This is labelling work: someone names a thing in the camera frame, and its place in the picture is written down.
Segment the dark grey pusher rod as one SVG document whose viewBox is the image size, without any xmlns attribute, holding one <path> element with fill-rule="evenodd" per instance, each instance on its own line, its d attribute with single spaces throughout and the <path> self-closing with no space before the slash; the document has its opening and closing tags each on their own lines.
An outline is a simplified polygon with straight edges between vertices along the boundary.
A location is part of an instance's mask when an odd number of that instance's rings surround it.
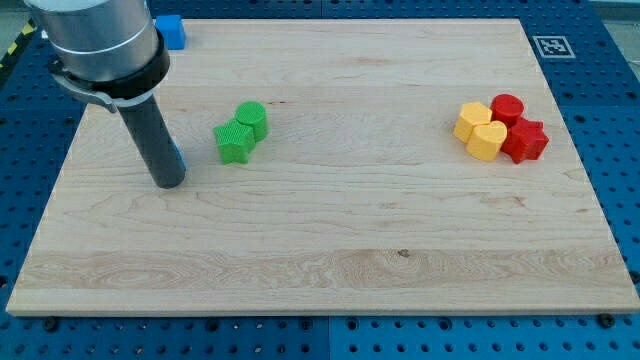
<svg viewBox="0 0 640 360">
<path fill-rule="evenodd" d="M 154 96 L 118 110 L 155 185 L 163 189 L 179 186 L 186 172 Z"/>
</svg>

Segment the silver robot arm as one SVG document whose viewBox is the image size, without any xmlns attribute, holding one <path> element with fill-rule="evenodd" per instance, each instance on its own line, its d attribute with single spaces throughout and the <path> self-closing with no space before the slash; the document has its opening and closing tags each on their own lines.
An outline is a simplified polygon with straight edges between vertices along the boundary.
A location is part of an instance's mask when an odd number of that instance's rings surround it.
<svg viewBox="0 0 640 360">
<path fill-rule="evenodd" d="M 174 188 L 186 165 L 154 97 L 170 57 L 144 0 L 26 0 L 56 57 L 49 72 L 83 103 L 122 117 L 154 183 Z"/>
</svg>

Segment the black wrist clamp ring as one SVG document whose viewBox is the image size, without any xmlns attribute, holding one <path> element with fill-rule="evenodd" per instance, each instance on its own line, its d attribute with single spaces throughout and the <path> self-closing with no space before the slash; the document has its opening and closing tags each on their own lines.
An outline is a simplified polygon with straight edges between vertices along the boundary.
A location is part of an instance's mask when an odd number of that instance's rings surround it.
<svg viewBox="0 0 640 360">
<path fill-rule="evenodd" d="M 72 74 L 59 57 L 48 64 L 48 71 L 55 82 L 72 98 L 83 102 L 102 106 L 111 113 L 117 112 L 118 103 L 125 106 L 136 105 L 136 98 L 151 95 L 152 90 L 164 79 L 170 66 L 169 52 L 165 46 L 162 33 L 155 29 L 158 39 L 156 52 L 151 60 L 141 69 L 122 78 L 109 81 L 84 80 Z"/>
</svg>

